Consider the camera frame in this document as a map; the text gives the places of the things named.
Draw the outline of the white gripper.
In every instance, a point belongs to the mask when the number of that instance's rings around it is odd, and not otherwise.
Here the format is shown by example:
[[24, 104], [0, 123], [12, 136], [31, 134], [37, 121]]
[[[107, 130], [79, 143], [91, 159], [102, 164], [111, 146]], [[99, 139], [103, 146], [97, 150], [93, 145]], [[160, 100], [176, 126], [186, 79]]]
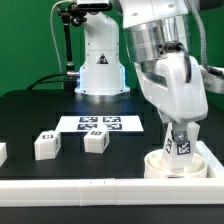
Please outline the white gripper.
[[186, 67], [182, 53], [169, 53], [165, 59], [158, 60], [155, 74], [165, 78], [166, 85], [157, 84], [143, 73], [135, 63], [137, 77], [144, 97], [160, 111], [178, 123], [173, 124], [173, 137], [177, 144], [187, 141], [195, 144], [200, 126], [193, 122], [204, 119], [208, 104], [199, 65], [190, 57], [192, 76], [186, 82]]

